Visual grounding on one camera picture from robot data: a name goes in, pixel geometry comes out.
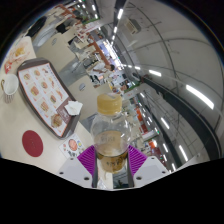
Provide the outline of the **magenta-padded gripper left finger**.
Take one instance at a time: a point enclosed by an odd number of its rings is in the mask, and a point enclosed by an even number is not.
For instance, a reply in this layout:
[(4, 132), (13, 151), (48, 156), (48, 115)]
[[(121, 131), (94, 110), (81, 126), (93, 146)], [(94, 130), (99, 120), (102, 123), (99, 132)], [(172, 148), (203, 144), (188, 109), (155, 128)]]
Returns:
[(95, 148), (90, 146), (78, 157), (68, 158), (57, 175), (81, 187), (96, 188), (98, 169)]

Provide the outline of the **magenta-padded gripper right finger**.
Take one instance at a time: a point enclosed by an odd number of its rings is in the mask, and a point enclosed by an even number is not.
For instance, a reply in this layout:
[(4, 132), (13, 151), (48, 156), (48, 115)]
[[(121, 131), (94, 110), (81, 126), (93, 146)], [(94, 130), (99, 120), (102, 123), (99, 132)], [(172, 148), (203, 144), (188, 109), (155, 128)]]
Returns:
[(138, 149), (128, 148), (128, 178), (134, 188), (143, 187), (169, 174), (155, 156), (147, 157)]

